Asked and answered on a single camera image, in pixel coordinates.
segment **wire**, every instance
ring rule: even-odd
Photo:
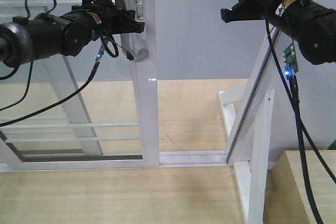
[[[48,15],[49,13],[51,13],[56,8],[57,1],[56,0],[52,0],[52,1],[54,1],[54,6],[49,11],[45,12],[44,15]],[[30,18],[30,10],[29,10],[29,6],[28,6],[28,0],[25,0],[25,9],[26,9],[26,12],[27,12],[27,18]]]
[[[111,56],[112,58],[116,58],[119,56],[119,50],[117,48],[117,46],[113,44],[113,48],[114,48],[114,53],[112,53],[112,51],[110,50],[109,46],[107,45],[106,43],[106,39],[110,42],[114,41],[113,37],[111,38],[111,36],[105,36],[104,37],[104,34],[102,32],[98,32],[99,34],[99,37],[100,37],[100,40],[101,40],[101,43],[103,44],[106,52],[109,54],[109,56]]]
[[[31,79],[32,72],[33,72],[33,61],[30,63],[27,86],[26,86],[26,91],[25,91],[24,95],[21,97],[20,100],[18,100],[15,103],[12,103],[11,105],[8,105],[6,107],[1,108],[0,111],[7,110],[7,109],[9,109],[9,108],[11,108],[15,105],[18,105],[19,103],[21,103],[26,98],[26,96],[28,94],[29,86],[30,86],[30,79]]]
[[[291,105],[292,105],[292,107],[293,107],[293,110],[294,110],[294,103],[293,103],[293,98],[292,98],[291,92],[290,92],[290,90],[289,90],[289,88],[288,88],[288,85],[287,85],[287,83],[286,83],[286,80],[285,80],[285,78],[284,78],[284,76],[283,76],[283,74],[282,74],[282,69],[281,69],[280,63],[279,63],[279,61],[278,61],[278,58],[277,58],[277,56],[276,56],[275,50],[272,49],[272,47],[271,47],[271,51],[272,51],[273,56],[275,55],[275,56],[274,56],[274,61],[275,61],[276,67],[277,67],[277,69],[278,69],[280,78],[281,78],[281,80],[282,80],[282,84],[283,84],[283,86],[285,87],[285,90],[286,90],[287,96],[288,96],[288,98],[289,98],[289,101],[290,101],[290,103],[291,103]],[[334,181],[334,183],[336,184],[336,177],[335,177],[335,174],[332,172],[332,170],[330,169],[330,167],[327,165],[326,161],[325,161],[324,158],[322,157],[321,153],[320,153],[319,150],[317,149],[315,143],[313,142],[312,138],[310,137],[310,135],[309,135],[309,133],[308,133],[308,131],[307,131],[307,129],[306,129],[306,127],[305,127],[305,125],[304,125],[304,123],[303,123],[302,121],[301,121],[301,127],[302,127],[302,130],[303,130],[304,135],[306,136],[306,138],[307,138],[307,140],[308,140],[310,146],[312,147],[313,151],[315,152],[317,158],[319,159],[319,161],[321,162],[321,164],[323,165],[324,169],[325,169],[326,172],[329,174],[329,176],[331,177],[331,179],[332,179],[332,180]]]
[[[318,224],[323,224],[322,218],[320,216],[319,210],[317,209],[316,202],[314,199],[314,195],[311,189],[310,185],[310,179],[309,179],[309,171],[308,171],[308,165],[307,165],[307,157],[306,157],[306,150],[304,147],[304,141],[303,141],[303,134],[302,134],[302,128],[301,128],[301,115],[300,115],[300,106],[299,106],[299,88],[298,83],[295,74],[291,77],[289,77],[289,85],[290,90],[293,97],[294,102],[294,113],[295,113],[295,122],[296,122],[296,129],[298,134],[298,140],[299,140],[299,151],[300,151],[300,158],[301,158],[301,166],[302,166],[302,173],[303,173],[303,180],[304,180],[304,186],[306,188],[306,193],[309,201],[310,208],[314,214],[315,220]]]
[[[273,41],[272,41],[272,38],[270,36],[270,31],[269,31],[268,10],[267,10],[267,7],[266,7],[266,10],[265,10],[265,23],[266,23],[266,32],[268,34],[267,38],[268,38],[269,46],[270,46],[273,58],[274,58],[274,60],[276,62],[276,66],[277,66],[278,72],[280,74],[281,80],[282,80],[282,82],[284,84],[284,87],[286,89],[287,95],[290,98],[289,100],[290,100],[290,103],[292,105],[292,108],[293,108],[295,116],[296,116],[296,126],[297,126],[297,133],[298,133],[298,139],[299,139],[299,150],[300,150],[301,166],[302,166],[303,180],[304,180],[304,184],[305,184],[304,186],[305,186],[307,197],[308,197],[308,202],[309,202],[310,208],[311,208],[311,210],[313,212],[313,215],[315,217],[316,222],[318,224],[323,224],[323,221],[321,219],[320,213],[319,213],[319,211],[317,209],[317,206],[316,206],[316,203],[315,203],[314,195],[312,193],[312,189],[311,189],[311,185],[310,185],[310,180],[309,180],[309,172],[308,172],[308,167],[307,167],[306,153],[305,153],[305,149],[304,149],[304,142],[303,142],[303,136],[302,136],[302,127],[301,127],[303,125],[303,122],[302,122],[302,120],[300,118],[300,111],[297,110],[295,102],[294,102],[293,97],[292,97],[292,94],[289,91],[289,88],[288,88],[288,85],[287,85],[287,83],[285,81],[285,78],[283,77],[282,70],[281,70],[281,67],[280,67],[280,64],[279,64],[279,61],[278,61],[275,49],[274,49]]]
[[[10,125],[10,124],[13,124],[13,123],[17,123],[17,122],[20,122],[20,121],[22,121],[22,120],[24,120],[24,119],[27,119],[27,118],[30,118],[30,117],[32,117],[32,116],[41,114],[41,113],[43,113],[43,112],[45,112],[45,111],[47,111],[47,110],[50,110],[50,109],[52,109],[52,108],[54,108],[54,107],[56,107],[56,106],[58,106],[58,105],[60,105],[60,104],[62,104],[62,103],[64,103],[64,102],[70,100],[70,99],[71,99],[72,97],[74,97],[76,94],[78,94],[79,92],[81,92],[81,91],[82,91],[82,90],[83,90],[83,89],[84,89],[84,88],[85,88],[85,87],[86,87],[86,86],[93,80],[93,78],[94,78],[94,76],[95,76],[95,74],[96,74],[96,72],[97,72],[97,70],[98,70],[98,67],[99,67],[99,64],[100,64],[101,56],[102,56],[102,55],[99,55],[99,60],[98,60],[98,56],[97,56],[97,59],[96,59],[96,61],[95,61],[95,63],[94,63],[94,66],[93,66],[93,68],[92,68],[92,71],[91,71],[91,74],[90,74],[88,80],[87,80],[87,81],[86,81],[86,82],[85,82],[79,89],[77,89],[74,93],[72,93],[71,95],[65,97],[64,99],[62,99],[62,100],[60,100],[60,101],[58,101],[58,102],[55,102],[55,103],[49,105],[48,107],[45,107],[45,108],[40,109],[40,110],[38,110],[38,111],[35,111],[34,113],[31,113],[31,114],[22,116],[22,117],[20,117],[20,118],[17,118],[17,119],[8,121],[8,122],[0,123],[0,127],[4,127],[4,126],[7,126],[7,125]]]
[[[284,14],[285,14],[285,18],[286,18],[286,21],[287,21],[287,25],[289,27],[289,30],[291,32],[291,39],[292,39],[292,42],[294,42],[294,39],[293,39],[293,35],[292,35],[292,30],[291,30],[291,27],[290,27],[290,24],[289,24],[289,19],[288,19],[288,16],[287,16],[287,12],[286,12],[286,9],[284,10]],[[293,103],[293,99],[292,99],[292,94],[288,88],[288,85],[285,81],[285,78],[282,74],[282,71],[281,71],[281,67],[280,67],[280,64],[279,64],[279,61],[278,61],[278,58],[275,56],[274,57],[274,61],[276,63],[276,66],[277,66],[277,69],[278,69],[278,72],[280,74],[280,77],[281,77],[281,80],[282,80],[282,83],[284,84],[284,87],[285,87],[285,90],[286,90],[286,93],[287,93],[287,96],[289,98],[289,101],[293,107],[293,110],[295,112],[295,105]],[[317,147],[315,146],[315,143],[314,141],[312,140],[312,138],[310,137],[304,123],[301,121],[301,128],[303,130],[303,133],[304,135],[306,136],[310,146],[312,147],[313,151],[315,152],[317,158],[319,159],[320,163],[323,165],[325,171],[329,174],[329,176],[331,177],[331,179],[334,181],[334,183],[336,184],[336,176],[335,174],[332,172],[332,170],[330,169],[330,167],[327,165],[326,161],[324,160],[324,158],[322,157],[321,153],[319,152],[319,150],[317,149]]]
[[[13,75],[16,74],[16,72],[17,72],[18,69],[19,69],[19,66],[16,66],[10,74],[8,74],[6,76],[0,76],[0,80],[7,80],[7,79],[9,79],[10,77],[12,77]]]

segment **glass pane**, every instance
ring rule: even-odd
[[[142,153],[142,146],[140,140],[100,141],[99,143],[101,149],[104,152],[104,155]]]
[[[52,14],[69,12],[71,5],[60,4]],[[13,16],[26,16],[23,4],[0,7],[0,24],[11,22]],[[30,10],[34,18],[46,9],[32,6]],[[120,36],[115,39],[120,44]],[[55,55],[35,61],[26,99],[1,111],[0,122],[49,106],[81,87],[91,73],[100,46],[99,41],[91,42],[76,57]],[[99,160],[120,154],[142,154],[132,64],[122,52],[116,59],[105,54],[94,80],[81,94],[31,119],[2,128],[8,138],[6,143],[24,157],[80,154]],[[0,64],[0,76],[10,71]],[[28,72],[29,64],[22,65],[13,77],[0,82],[0,108],[22,97]]]

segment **circuit board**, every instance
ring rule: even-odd
[[[291,43],[283,53],[284,62],[286,64],[285,71],[286,76],[296,74],[299,72],[298,62],[296,59],[295,46],[294,43]]]

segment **robotic arm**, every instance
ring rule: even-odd
[[[312,64],[336,61],[336,10],[312,0],[239,0],[221,15],[226,23],[266,19],[295,39]]]
[[[111,0],[82,0],[81,6],[60,17],[49,11],[33,20],[26,9],[28,17],[0,25],[0,61],[12,68],[56,54],[76,56],[92,40],[104,42],[114,34],[144,31],[144,23],[134,20],[135,11],[117,7]]]

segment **white wall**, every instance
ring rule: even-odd
[[[264,22],[221,20],[237,0],[155,0],[160,79],[248,78]]]

